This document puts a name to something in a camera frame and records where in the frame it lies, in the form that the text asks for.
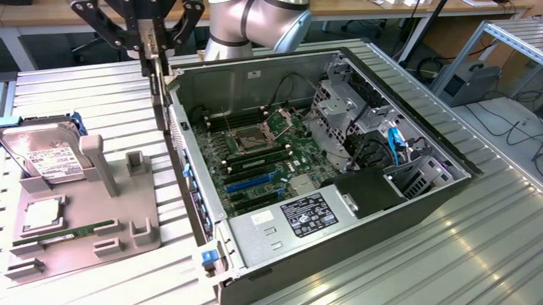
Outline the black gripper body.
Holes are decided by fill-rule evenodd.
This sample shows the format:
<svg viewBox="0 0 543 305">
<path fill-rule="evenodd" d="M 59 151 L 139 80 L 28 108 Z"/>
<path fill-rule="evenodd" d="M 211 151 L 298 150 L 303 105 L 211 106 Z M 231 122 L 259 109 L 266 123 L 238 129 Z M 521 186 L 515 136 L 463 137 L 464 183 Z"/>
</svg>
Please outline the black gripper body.
<svg viewBox="0 0 543 305">
<path fill-rule="evenodd" d="M 126 7 L 135 19 L 164 19 L 174 8 L 176 0 L 130 0 Z"/>
</svg>

